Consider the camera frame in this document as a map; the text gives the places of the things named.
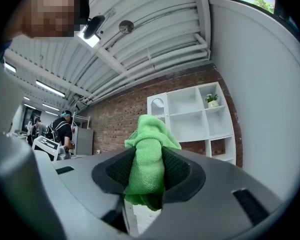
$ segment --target red brick wall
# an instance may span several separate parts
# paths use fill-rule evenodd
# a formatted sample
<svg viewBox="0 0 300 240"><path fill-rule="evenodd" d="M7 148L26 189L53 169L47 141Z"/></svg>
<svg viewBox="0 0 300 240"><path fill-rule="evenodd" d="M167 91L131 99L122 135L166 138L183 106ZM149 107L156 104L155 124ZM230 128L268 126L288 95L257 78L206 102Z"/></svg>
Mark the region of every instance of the red brick wall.
<svg viewBox="0 0 300 240"><path fill-rule="evenodd" d="M236 164L242 167L243 148L241 130L233 100L228 88L213 64L187 69L159 77L111 96L83 111L81 116L90 116L94 130L93 154L97 150L107 152L124 147L124 142L138 126L140 115L147 114L147 97L191 86L219 82L228 104L236 142ZM205 142L181 143L182 149L205 155ZM212 153L222 154L224 143L214 145Z"/></svg>

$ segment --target man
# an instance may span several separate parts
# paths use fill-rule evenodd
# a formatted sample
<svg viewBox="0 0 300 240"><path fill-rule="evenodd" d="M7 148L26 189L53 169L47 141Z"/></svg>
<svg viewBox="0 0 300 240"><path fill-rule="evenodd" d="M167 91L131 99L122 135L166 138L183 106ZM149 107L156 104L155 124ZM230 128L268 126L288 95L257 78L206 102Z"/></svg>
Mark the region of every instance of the man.
<svg viewBox="0 0 300 240"><path fill-rule="evenodd" d="M89 13L89 0L23 0L3 32L0 62L13 38L73 37L88 22Z"/></svg>
<svg viewBox="0 0 300 240"><path fill-rule="evenodd" d="M38 131L38 137L39 136L45 137L46 136L46 126L43 123L41 123L41 120L39 118L36 118L34 120L34 123L35 123L35 128Z"/></svg>
<svg viewBox="0 0 300 240"><path fill-rule="evenodd" d="M26 125L26 129L27 129L27 141L28 144L30 145L30 147L32 147L32 128L35 125L35 121L34 121L34 117L33 115L30 116L30 120L28 122L28 124Z"/></svg>
<svg viewBox="0 0 300 240"><path fill-rule="evenodd" d="M72 113L69 110L63 111L61 117L54 120L51 127L58 132L59 139L62 146L66 146L68 149L75 149L75 145L71 143L72 140Z"/></svg>

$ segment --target black slot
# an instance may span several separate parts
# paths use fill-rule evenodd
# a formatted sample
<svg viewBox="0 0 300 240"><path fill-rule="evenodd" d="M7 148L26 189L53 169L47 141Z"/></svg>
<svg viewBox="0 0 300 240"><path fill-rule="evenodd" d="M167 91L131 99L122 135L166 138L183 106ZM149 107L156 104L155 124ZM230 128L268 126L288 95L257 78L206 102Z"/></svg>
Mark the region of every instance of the black slot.
<svg viewBox="0 0 300 240"><path fill-rule="evenodd" d="M62 167L62 168L56 169L55 171L57 174L65 174L65 173L71 172L73 170L74 169L72 167L67 166L67 167Z"/></svg>
<svg viewBox="0 0 300 240"><path fill-rule="evenodd" d="M255 226L269 216L269 213L261 203L247 189L241 189L233 192L251 223Z"/></svg>

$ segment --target ceiling light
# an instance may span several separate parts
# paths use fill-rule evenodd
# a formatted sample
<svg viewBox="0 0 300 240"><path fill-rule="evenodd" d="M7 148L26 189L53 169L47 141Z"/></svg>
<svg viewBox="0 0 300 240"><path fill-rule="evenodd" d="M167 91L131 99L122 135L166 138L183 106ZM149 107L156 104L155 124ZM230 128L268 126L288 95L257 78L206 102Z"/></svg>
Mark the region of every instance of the ceiling light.
<svg viewBox="0 0 300 240"><path fill-rule="evenodd" d="M56 111L60 111L60 109L57 109L57 108L55 108L53 106L48 106L46 104L42 104L42 105L45 106L45 107L47 107L47 108L50 108L50 109L53 109L53 110L56 110Z"/></svg>
<svg viewBox="0 0 300 240"><path fill-rule="evenodd" d="M33 107L33 106L30 106L30 105L28 105L28 104L24 104L24 105L27 106L27 107L29 107L30 109L36 110L36 108Z"/></svg>
<svg viewBox="0 0 300 240"><path fill-rule="evenodd" d="M85 30L85 28L77 34L78 37L80 37L83 41L85 41L90 47L92 47L92 48L95 47L96 44L100 41L100 38L94 34L89 39L85 39L84 38L84 30Z"/></svg>
<svg viewBox="0 0 300 240"><path fill-rule="evenodd" d="M16 73L16 68L14 66L9 65L8 63L4 63L4 67L10 71L12 71L13 73Z"/></svg>
<svg viewBox="0 0 300 240"><path fill-rule="evenodd" d="M54 116L58 116L57 114L51 113L49 111L46 111L46 113L50 114L50 115L54 115Z"/></svg>
<svg viewBox="0 0 300 240"><path fill-rule="evenodd" d="M53 88L51 88L51 87L45 85L44 83L42 83L42 82L40 82L40 81L38 81L38 80L35 81L35 83L36 83L38 86L41 86L41 87L43 87L43 88L49 90L50 92L53 92L53 93L55 93L55 94L57 94L57 95L59 95L59 96L61 96L61 97L65 97L65 96L66 96L64 93L62 93L62 92L60 92L60 91L58 91L58 90L56 90L56 89L53 89Z"/></svg>

